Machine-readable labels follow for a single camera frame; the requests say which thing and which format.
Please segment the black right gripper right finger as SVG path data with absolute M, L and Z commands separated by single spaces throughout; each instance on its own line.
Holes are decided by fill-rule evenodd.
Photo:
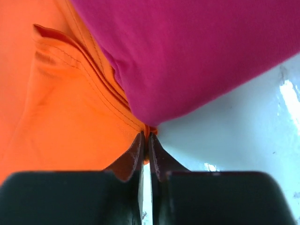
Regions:
M 264 172 L 193 172 L 148 138 L 155 225 L 293 225 L 276 181 Z

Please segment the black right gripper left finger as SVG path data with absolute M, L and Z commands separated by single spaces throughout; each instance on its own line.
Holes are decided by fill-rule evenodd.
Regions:
M 3 225 L 139 225 L 145 137 L 102 171 L 26 171 L 0 187 Z

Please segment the orange t shirt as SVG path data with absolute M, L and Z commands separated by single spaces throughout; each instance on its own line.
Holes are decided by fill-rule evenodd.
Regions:
M 130 111 L 68 0 L 0 3 L 0 179 L 21 171 L 103 170 L 157 129 Z

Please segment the magenta t shirt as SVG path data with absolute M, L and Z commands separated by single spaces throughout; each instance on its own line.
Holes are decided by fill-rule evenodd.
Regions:
M 74 0 L 131 112 L 156 126 L 300 51 L 297 0 Z

